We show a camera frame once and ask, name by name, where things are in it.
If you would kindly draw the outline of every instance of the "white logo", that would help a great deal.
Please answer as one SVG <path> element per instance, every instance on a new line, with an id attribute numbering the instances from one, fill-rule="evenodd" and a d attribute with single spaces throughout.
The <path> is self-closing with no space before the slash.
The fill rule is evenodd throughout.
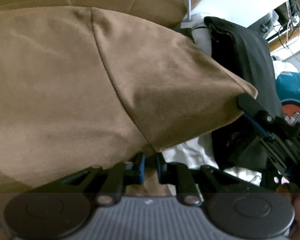
<path id="1" fill-rule="evenodd" d="M 146 203 L 147 205 L 151 205 L 151 204 L 154 203 L 154 201 L 153 201 L 152 199 L 147 199 L 147 200 L 145 201 L 145 203 Z"/>

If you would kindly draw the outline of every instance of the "gray ribbed panel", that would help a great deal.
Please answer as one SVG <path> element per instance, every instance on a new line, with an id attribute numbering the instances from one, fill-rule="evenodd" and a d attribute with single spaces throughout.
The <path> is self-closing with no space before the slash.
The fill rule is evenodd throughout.
<path id="1" fill-rule="evenodd" d="M 123 197 L 118 205 L 99 208 L 85 228 L 67 238 L 67 240 L 188 239 L 238 240 L 212 225 L 201 209 L 184 206 L 173 196 Z"/>

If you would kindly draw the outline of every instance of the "fabric seam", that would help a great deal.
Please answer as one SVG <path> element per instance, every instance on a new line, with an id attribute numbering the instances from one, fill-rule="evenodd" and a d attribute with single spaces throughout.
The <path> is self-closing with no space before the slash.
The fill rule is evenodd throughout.
<path id="1" fill-rule="evenodd" d="M 134 122 L 134 120 L 131 118 L 131 116 L 129 115 L 128 111 L 127 111 L 126 108 L 124 107 L 124 105 L 123 105 L 123 103 L 122 103 L 122 101 L 121 101 L 121 99 L 120 99 L 120 97 L 119 97 L 119 94 L 118 94 L 118 92 L 117 92 L 117 90 L 116 90 L 116 88 L 115 88 L 115 86 L 114 86 L 114 84 L 113 84 L 113 82 L 112 82 L 112 80 L 111 80 L 111 78 L 110 78 L 110 74 L 109 74 L 109 72 L 108 72 L 108 70 L 107 70 L 107 68 L 106 68 L 106 64 L 105 64 L 104 58 L 103 58 L 103 56 L 102 56 L 101 50 L 99 49 L 99 46 L 98 46 L 98 43 L 97 43 L 97 37 L 96 37 L 95 31 L 94 31 L 94 29 L 93 29 L 93 11 L 92 11 L 92 8 L 90 8 L 90 12 L 91 12 L 90 23 L 91 23 L 91 28 L 92 28 L 92 33 L 93 33 L 94 42 L 95 42 L 95 44 L 96 44 L 96 47 L 97 47 L 97 50 L 98 50 L 98 53 L 99 53 L 99 56 L 100 56 L 100 59 L 101 59 L 103 68 L 104 68 L 105 71 L 106 71 L 106 74 L 107 74 L 108 79 L 109 79 L 109 81 L 110 81 L 110 83 L 111 83 L 111 86 L 112 86 L 112 88 L 113 88 L 113 90 L 114 90 L 114 92 L 115 92 L 115 94 L 116 94 L 116 96 L 117 96 L 117 98 L 118 98 L 118 100 L 119 100 L 119 102 L 120 102 L 122 108 L 124 109 L 125 113 L 127 114 L 127 116 L 130 118 L 130 120 L 132 121 L 132 123 L 135 125 L 135 127 L 138 129 L 138 131 L 141 133 L 141 135 L 142 135 L 143 138 L 146 140 L 146 142 L 149 144 L 149 146 L 151 147 L 151 149 L 154 150 L 154 152 L 156 152 L 156 150 L 153 148 L 153 146 L 151 145 L 151 143 L 148 141 L 148 139 L 146 138 L 146 136 L 145 136 L 145 135 L 143 134 L 143 132 L 139 129 L 139 127 L 137 126 L 137 124 Z"/>

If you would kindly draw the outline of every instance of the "metal bolt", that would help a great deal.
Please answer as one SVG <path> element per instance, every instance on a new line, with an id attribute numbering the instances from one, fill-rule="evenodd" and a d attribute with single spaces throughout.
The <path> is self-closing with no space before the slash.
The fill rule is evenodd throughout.
<path id="1" fill-rule="evenodd" d="M 189 205 L 197 205 L 200 203 L 200 198 L 194 195 L 186 196 L 183 200 Z"/>
<path id="2" fill-rule="evenodd" d="M 107 195 L 102 195 L 97 198 L 97 202 L 101 205 L 110 205 L 114 202 L 114 199 Z"/>
<path id="3" fill-rule="evenodd" d="M 91 168 L 93 168 L 93 169 L 99 169 L 99 168 L 101 168 L 101 166 L 100 165 L 92 165 Z"/>

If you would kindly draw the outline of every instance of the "wire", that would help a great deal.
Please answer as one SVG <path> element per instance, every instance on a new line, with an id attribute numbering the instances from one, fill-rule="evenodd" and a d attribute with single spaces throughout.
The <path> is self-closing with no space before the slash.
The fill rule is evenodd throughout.
<path id="1" fill-rule="evenodd" d="M 187 6 L 187 19 L 190 22 L 191 21 L 191 0 L 187 0 L 188 6 Z"/>
<path id="2" fill-rule="evenodd" d="M 292 52 L 292 50 L 290 48 L 289 48 L 289 50 L 291 51 L 292 55 L 296 58 L 296 60 L 300 62 L 300 60 L 297 58 L 297 56 Z"/>

